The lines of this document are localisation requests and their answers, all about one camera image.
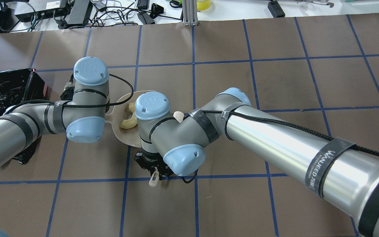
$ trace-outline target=silver robotic arm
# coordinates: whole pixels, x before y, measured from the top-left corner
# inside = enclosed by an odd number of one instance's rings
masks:
[[[72,101],[27,104],[0,117],[0,165],[41,135],[66,132],[72,141],[98,141],[105,107],[89,105],[107,102],[108,75],[101,60],[83,58],[74,67]],[[379,237],[379,159],[353,150],[349,141],[285,126],[250,105],[244,93],[230,88],[179,123],[166,96],[145,93],[136,101],[142,147],[136,161],[148,169],[159,167],[161,176],[186,176],[206,159],[203,148],[224,135],[352,216],[362,235]]]

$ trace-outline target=white surface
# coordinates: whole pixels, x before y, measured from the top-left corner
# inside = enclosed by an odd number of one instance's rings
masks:
[[[311,16],[311,15],[345,15],[345,14],[362,14],[362,13],[379,13],[379,0],[356,0],[351,3],[345,3],[344,0],[329,0],[334,3],[334,7],[320,6],[312,3],[296,3],[287,0],[279,0],[280,6],[286,13],[286,17],[294,16]],[[131,4],[130,0],[120,0],[122,6],[126,7]],[[199,21],[223,21],[252,18],[272,18],[267,5],[269,0],[212,0],[212,6],[204,12],[198,13]],[[169,6],[168,0],[150,0],[150,5],[157,3],[164,7],[164,15],[180,18],[182,9],[173,9]],[[108,1],[108,6],[119,6],[119,3]],[[141,24],[141,21],[135,15],[130,18]],[[106,25],[114,24],[120,21],[107,20]],[[156,24],[176,23],[177,20],[157,17]],[[19,23],[15,30],[27,29],[29,23]],[[53,19],[42,20],[36,30],[57,30],[58,25]]]

